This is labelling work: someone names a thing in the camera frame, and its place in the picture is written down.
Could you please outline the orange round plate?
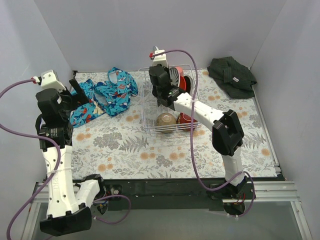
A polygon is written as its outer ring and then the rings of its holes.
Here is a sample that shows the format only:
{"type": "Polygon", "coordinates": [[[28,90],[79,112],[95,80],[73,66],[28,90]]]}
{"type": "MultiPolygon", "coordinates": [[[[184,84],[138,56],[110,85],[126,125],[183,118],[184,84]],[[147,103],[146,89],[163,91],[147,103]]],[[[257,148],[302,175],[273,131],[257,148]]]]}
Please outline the orange round plate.
{"type": "Polygon", "coordinates": [[[179,78],[179,88],[187,92],[188,86],[185,78],[183,76],[180,76],[179,78]]]}

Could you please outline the red bowl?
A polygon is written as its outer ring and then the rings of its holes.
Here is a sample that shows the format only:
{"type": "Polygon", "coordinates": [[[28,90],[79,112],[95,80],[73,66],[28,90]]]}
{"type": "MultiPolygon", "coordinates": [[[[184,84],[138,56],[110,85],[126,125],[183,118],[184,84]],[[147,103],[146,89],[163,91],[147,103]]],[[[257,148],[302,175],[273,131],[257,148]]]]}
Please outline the red bowl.
{"type": "Polygon", "coordinates": [[[191,131],[191,117],[185,113],[180,113],[176,121],[177,129],[185,132],[191,131]]]}

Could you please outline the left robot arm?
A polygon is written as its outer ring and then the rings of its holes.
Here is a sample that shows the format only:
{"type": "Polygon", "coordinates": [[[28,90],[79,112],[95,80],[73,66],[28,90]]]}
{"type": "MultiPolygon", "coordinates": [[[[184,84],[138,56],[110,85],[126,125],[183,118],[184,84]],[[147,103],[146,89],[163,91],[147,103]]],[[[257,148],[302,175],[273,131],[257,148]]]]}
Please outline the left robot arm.
{"type": "Polygon", "coordinates": [[[42,91],[36,94],[41,111],[37,124],[37,134],[54,143],[41,139],[40,149],[45,160],[48,183],[48,209],[46,219],[40,222],[43,233],[59,237],[91,228],[91,205],[94,200],[106,196],[106,187],[100,174],[85,176],[77,193],[74,192],[71,158],[73,126],[71,112],[89,102],[83,89],[75,79],[70,84],[76,93],[58,81],[54,72],[44,73],[37,78],[42,91]]]}

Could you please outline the black round plate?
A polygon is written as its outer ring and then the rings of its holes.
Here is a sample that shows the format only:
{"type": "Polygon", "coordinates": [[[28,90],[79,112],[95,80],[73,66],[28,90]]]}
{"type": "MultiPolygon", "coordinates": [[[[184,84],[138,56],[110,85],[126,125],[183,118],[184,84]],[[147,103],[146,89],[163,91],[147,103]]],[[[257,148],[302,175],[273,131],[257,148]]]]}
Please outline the black round plate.
{"type": "Polygon", "coordinates": [[[188,75],[185,75],[184,79],[185,79],[185,83],[186,83],[186,90],[185,91],[188,94],[192,95],[192,93],[194,91],[194,80],[188,75]]]}

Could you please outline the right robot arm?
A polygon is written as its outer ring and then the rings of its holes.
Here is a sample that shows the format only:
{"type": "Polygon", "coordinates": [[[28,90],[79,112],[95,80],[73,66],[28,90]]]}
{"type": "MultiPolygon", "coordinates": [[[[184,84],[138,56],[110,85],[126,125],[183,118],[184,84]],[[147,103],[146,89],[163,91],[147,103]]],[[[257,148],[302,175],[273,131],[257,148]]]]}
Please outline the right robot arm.
{"type": "Polygon", "coordinates": [[[216,197],[237,199],[243,195],[247,183],[241,159],[244,131],[237,113],[231,109],[223,112],[194,100],[189,93],[171,84],[167,67],[151,66],[148,73],[158,105],[186,114],[192,118],[191,123],[197,121],[212,132],[212,145],[222,156],[225,183],[204,189],[215,192],[216,197]]]}

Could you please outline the blue striped white plate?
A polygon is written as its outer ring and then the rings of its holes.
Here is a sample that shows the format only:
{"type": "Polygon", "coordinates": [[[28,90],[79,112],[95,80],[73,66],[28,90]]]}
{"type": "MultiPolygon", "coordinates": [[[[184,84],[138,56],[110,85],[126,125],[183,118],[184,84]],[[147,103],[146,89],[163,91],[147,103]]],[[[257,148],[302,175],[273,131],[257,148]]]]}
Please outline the blue striped white plate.
{"type": "Polygon", "coordinates": [[[171,80],[171,82],[170,82],[171,85],[179,87],[180,73],[176,67],[169,68],[169,76],[170,76],[170,80],[171,80]]]}

